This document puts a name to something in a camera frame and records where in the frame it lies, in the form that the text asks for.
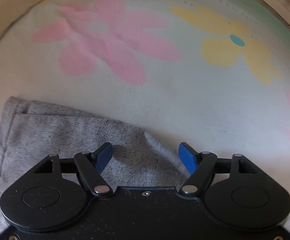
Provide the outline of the floral bed blanket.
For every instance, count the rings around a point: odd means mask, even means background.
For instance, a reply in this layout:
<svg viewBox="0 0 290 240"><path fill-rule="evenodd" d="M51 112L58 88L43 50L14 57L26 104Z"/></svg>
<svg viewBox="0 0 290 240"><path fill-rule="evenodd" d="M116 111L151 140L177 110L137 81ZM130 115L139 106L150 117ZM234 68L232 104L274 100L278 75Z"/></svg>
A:
<svg viewBox="0 0 290 240"><path fill-rule="evenodd" d="M290 34L230 0L43 0L0 39L0 122L11 97L243 154L290 194Z"/></svg>

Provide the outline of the grey speckled pants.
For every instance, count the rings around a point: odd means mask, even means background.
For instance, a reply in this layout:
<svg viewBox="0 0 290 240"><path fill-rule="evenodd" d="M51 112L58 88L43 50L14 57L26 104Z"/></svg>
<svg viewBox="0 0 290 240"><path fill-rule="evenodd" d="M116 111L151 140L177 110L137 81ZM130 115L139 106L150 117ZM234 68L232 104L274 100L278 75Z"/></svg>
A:
<svg viewBox="0 0 290 240"><path fill-rule="evenodd" d="M111 187L179 187L188 177L178 155L143 128L70 107L11 97L0 122L0 198L47 155L72 158L106 142L112 144L113 156L102 177ZM0 233L5 228L0 211Z"/></svg>

